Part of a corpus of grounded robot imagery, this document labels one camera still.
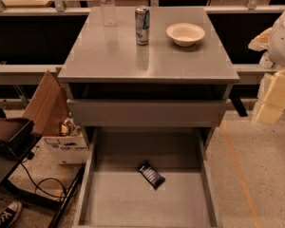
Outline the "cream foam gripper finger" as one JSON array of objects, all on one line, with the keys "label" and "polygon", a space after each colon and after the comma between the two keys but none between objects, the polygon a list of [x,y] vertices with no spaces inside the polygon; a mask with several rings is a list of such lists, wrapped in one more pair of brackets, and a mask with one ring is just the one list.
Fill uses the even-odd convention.
[{"label": "cream foam gripper finger", "polygon": [[285,69],[262,78],[253,110],[253,121],[274,124],[285,111]]}]

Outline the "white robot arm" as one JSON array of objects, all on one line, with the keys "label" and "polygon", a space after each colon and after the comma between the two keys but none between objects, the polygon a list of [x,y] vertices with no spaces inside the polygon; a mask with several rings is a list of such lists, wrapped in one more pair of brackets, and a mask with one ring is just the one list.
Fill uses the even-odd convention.
[{"label": "white robot arm", "polygon": [[263,77],[254,109],[256,123],[274,124],[285,111],[285,10],[271,28],[265,29],[249,43],[248,48],[266,50],[268,60],[282,67],[274,75]]}]

